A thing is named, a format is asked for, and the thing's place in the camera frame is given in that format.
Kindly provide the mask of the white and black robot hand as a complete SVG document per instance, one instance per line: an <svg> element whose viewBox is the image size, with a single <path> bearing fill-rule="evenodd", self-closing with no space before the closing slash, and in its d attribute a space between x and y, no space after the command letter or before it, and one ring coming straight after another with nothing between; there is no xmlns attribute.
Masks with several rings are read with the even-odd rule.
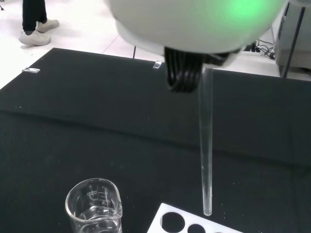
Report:
<svg viewBox="0 0 311 233"><path fill-rule="evenodd" d="M272 25L283 0L108 0L120 36L164 57L172 92L191 93L203 67L229 65Z"/></svg>

